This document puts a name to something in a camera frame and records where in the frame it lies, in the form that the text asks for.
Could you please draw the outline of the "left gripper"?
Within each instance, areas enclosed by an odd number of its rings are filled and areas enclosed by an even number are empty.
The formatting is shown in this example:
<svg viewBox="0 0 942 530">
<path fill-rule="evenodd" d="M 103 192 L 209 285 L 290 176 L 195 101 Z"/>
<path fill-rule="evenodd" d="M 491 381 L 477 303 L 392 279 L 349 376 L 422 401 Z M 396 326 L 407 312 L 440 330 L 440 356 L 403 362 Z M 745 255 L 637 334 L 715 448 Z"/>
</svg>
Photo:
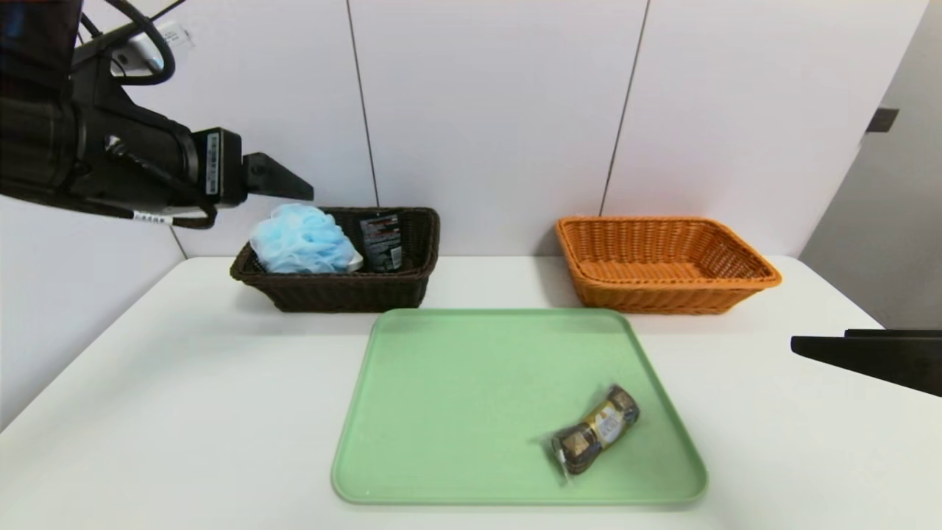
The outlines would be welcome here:
<svg viewBox="0 0 942 530">
<path fill-rule="evenodd" d="M 315 199 L 310 183 L 269 155 L 241 160 L 239 135 L 219 127 L 190 130 L 124 91 L 77 91 L 75 117 L 82 127 L 79 159 L 87 168 L 75 178 L 75 195 L 84 213 L 205 220 L 240 205 L 247 194 Z"/>
</svg>

